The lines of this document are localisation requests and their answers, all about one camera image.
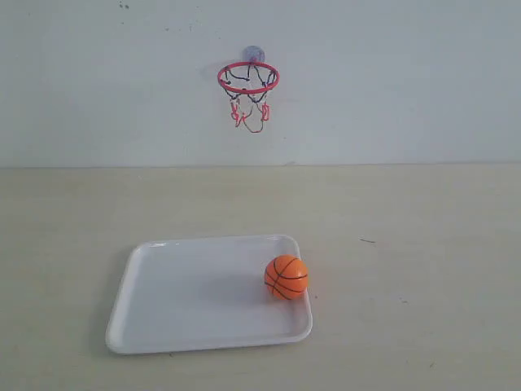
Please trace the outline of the small orange basketball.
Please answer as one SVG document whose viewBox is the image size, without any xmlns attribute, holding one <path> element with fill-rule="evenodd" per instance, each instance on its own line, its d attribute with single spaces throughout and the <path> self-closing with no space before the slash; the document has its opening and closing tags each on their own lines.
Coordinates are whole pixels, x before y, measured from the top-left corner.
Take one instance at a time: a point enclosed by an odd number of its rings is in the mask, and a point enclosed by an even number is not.
<svg viewBox="0 0 521 391">
<path fill-rule="evenodd" d="M 280 255 L 265 267 L 264 284 L 273 297 L 281 300 L 295 300 L 307 291 L 308 268 L 297 256 Z"/>
</svg>

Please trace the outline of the red mini basketball hoop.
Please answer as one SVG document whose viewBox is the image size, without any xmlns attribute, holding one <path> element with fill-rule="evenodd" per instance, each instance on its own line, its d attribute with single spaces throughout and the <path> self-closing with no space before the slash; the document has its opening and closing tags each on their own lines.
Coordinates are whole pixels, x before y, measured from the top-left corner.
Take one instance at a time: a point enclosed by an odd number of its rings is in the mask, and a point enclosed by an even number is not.
<svg viewBox="0 0 521 391">
<path fill-rule="evenodd" d="M 261 133 L 270 119 L 268 97 L 280 82 L 279 71 L 262 62 L 239 61 L 220 69 L 217 82 L 228 97 L 234 126 Z"/>
</svg>

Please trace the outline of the white rectangular plastic tray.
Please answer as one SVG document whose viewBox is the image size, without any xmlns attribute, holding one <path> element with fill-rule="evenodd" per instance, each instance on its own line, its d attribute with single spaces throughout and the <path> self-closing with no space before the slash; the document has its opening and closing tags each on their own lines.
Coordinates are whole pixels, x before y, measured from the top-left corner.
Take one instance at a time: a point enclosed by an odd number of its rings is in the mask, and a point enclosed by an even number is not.
<svg viewBox="0 0 521 391">
<path fill-rule="evenodd" d="M 280 345 L 312 330 L 309 295 L 274 297 L 265 267 L 299 256 L 287 235 L 168 239 L 129 255 L 106 330 L 116 354 Z"/>
</svg>

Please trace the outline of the clear blue suction cup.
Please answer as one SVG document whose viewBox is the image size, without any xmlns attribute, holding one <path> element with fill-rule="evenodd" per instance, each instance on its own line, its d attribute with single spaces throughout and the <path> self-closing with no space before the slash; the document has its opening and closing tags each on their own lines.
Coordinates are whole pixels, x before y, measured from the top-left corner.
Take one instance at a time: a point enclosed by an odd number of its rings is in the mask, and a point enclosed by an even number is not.
<svg viewBox="0 0 521 391">
<path fill-rule="evenodd" d="M 264 63 L 265 52 L 259 46 L 247 46 L 243 49 L 242 58 L 248 63 Z"/>
</svg>

